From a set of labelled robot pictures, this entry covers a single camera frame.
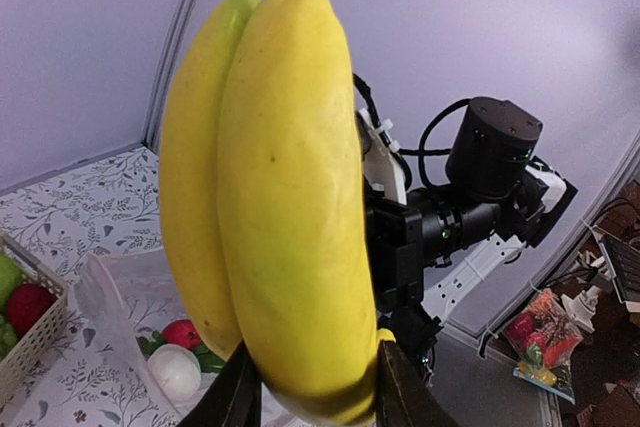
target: wicker basket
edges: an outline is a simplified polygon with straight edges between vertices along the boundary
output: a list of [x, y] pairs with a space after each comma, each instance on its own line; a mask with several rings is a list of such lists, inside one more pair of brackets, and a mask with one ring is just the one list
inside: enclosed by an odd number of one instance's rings
[[56, 296], [56, 301], [38, 320], [9, 355], [0, 362], [0, 407], [15, 392], [24, 377], [58, 338], [67, 322], [68, 286], [15, 240], [0, 232], [5, 252], [23, 269], [26, 281], [42, 285]]

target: white ball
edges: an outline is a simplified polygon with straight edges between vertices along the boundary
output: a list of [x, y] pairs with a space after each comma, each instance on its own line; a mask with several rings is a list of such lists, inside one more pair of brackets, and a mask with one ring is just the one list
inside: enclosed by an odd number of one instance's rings
[[184, 347], [165, 344], [149, 357], [147, 363], [171, 402], [185, 402], [200, 388], [198, 359]]

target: colorful package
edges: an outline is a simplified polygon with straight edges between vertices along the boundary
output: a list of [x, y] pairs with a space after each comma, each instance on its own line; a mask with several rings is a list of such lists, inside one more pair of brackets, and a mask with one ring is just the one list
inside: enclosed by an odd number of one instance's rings
[[571, 354], [582, 334], [550, 289], [540, 292], [504, 334], [521, 359], [513, 375], [575, 403]]

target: banana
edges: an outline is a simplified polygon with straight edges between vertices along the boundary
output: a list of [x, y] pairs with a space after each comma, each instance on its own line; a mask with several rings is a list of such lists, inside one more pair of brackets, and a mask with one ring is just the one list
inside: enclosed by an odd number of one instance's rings
[[263, 0], [233, 59], [218, 139], [245, 344], [289, 410], [338, 425], [372, 420], [379, 340], [351, 72], [329, 0]]
[[224, 0], [173, 80], [162, 125], [160, 222], [173, 277], [204, 343], [228, 359], [241, 340], [216, 208], [220, 103], [229, 67], [260, 0]]

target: lavender wall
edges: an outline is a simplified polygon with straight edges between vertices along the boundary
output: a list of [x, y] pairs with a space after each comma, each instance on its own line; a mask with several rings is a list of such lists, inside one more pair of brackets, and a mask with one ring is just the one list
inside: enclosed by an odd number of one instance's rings
[[0, 0], [0, 190], [138, 142], [177, 0]]
[[[219, 1], [198, 0], [185, 45]], [[404, 145], [415, 145], [424, 125], [458, 98], [508, 98], [544, 122], [537, 153], [580, 189], [542, 246], [494, 273], [454, 314], [478, 332], [562, 245], [640, 129], [640, 3], [332, 1], [354, 68]], [[445, 121], [432, 145], [450, 145], [458, 124]], [[430, 171], [438, 178], [439, 165]]]

